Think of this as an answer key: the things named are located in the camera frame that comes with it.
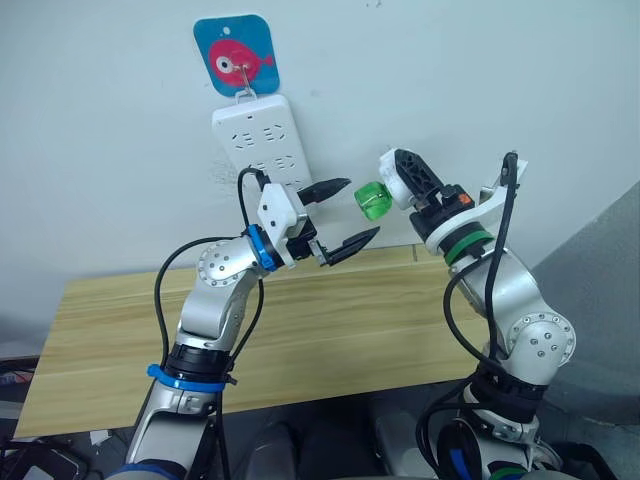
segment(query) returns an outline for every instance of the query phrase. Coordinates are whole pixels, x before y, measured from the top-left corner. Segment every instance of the white wall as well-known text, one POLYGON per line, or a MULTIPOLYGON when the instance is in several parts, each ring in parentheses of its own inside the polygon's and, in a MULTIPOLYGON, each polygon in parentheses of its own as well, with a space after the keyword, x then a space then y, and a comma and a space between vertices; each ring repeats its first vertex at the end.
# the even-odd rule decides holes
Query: white wall
MULTIPOLYGON (((476 193, 515 148, 510 240, 535 265, 640 177, 635 0, 1 2, 2 353, 40 348, 66 279, 239 231, 209 130, 229 99, 191 29, 252 12, 316 179, 365 183, 402 146, 476 193)), ((332 205, 328 243, 366 226, 350 193, 332 205)), ((396 212, 375 245, 416 240, 396 212)))

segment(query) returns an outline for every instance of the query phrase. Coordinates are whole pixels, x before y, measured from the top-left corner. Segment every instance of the wooden tabletop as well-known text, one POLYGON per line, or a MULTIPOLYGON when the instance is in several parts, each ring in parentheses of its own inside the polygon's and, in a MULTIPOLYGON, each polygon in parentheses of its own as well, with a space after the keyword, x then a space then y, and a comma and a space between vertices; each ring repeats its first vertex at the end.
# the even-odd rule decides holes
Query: wooden tabletop
MULTIPOLYGON (((67 285, 16 436, 134 423, 150 384, 146 367, 161 355, 154 278, 142 273, 67 285)), ((171 337, 194 279, 193 269, 165 277, 171 337)), ((225 390, 225 411, 467 375, 475 360, 442 315, 447 281, 442 258, 429 257, 419 245, 367 250, 335 267, 320 268, 310 259, 269 276, 262 318, 234 371, 239 383, 225 390)), ((479 346, 485 323, 459 294, 454 313, 479 346)))

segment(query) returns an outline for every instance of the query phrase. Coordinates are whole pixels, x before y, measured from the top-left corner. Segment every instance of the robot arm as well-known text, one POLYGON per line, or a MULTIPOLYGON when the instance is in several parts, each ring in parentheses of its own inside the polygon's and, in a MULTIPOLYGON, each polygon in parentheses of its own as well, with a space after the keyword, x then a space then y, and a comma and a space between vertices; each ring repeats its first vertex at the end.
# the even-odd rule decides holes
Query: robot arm
MULTIPOLYGON (((494 322, 495 345, 486 345, 484 353, 475 352, 481 361, 459 392, 462 405, 470 407, 461 408, 454 424, 438 439, 438 462, 432 467, 446 478, 466 478, 462 464, 473 472, 470 478, 489 478, 505 460, 526 470, 536 459, 557 464, 553 452, 538 441, 535 412, 558 368, 571 358, 573 327, 544 301, 533 276, 507 248, 491 280, 492 315, 485 301, 500 238, 495 224, 508 199, 507 180, 515 176, 515 190, 526 166, 515 153, 507 154, 498 180, 482 189, 476 205, 460 185, 445 185, 418 155, 393 149, 380 160, 384 185, 369 184, 356 192, 371 219, 390 208, 389 198, 403 210, 413 208, 410 220, 425 247, 433 255, 443 255, 449 266, 453 277, 447 287, 449 300, 457 285, 473 308, 494 322), (490 408, 473 408, 479 404, 490 408), (456 461, 450 455, 454 451, 461 452, 456 461)), ((444 303, 450 316, 446 294, 444 303)), ((475 350, 470 344, 465 348, 475 350)), ((419 443, 421 434, 419 425, 419 443)), ((435 463, 428 443, 423 453, 435 463)))
POLYGON ((320 265, 334 265, 361 250, 379 230, 362 232, 330 252, 317 241, 305 205, 331 197, 350 181, 329 180, 296 193, 270 183, 259 170, 251 173, 262 189, 262 227, 249 225, 240 237, 219 240, 202 252, 171 353, 165 364, 148 369, 154 381, 136 421, 127 464, 111 478, 205 478, 217 442, 226 455, 220 441, 222 390, 235 382, 229 373, 238 350, 231 351, 251 289, 269 273, 284 265, 293 268, 311 255, 320 265))

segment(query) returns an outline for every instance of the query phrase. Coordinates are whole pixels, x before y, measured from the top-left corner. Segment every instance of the white power strip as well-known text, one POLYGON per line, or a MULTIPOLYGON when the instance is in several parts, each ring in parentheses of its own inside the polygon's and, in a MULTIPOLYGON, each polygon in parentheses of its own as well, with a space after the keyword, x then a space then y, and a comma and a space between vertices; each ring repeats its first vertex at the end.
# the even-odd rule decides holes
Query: white power strip
POLYGON ((272 182, 300 190, 311 174, 298 130, 282 95, 269 95, 213 112, 213 133, 238 171, 251 166, 272 182))

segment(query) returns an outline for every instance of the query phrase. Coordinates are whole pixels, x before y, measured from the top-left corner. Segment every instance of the blue sticker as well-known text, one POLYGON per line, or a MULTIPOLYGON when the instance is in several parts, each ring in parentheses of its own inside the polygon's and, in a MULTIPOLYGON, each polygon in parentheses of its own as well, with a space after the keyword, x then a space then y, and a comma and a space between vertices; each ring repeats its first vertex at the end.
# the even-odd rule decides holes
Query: blue sticker
POLYGON ((280 77, 269 26, 262 17, 207 18, 193 26, 193 35, 214 88, 226 97, 244 90, 241 68, 256 93, 273 93, 280 77))

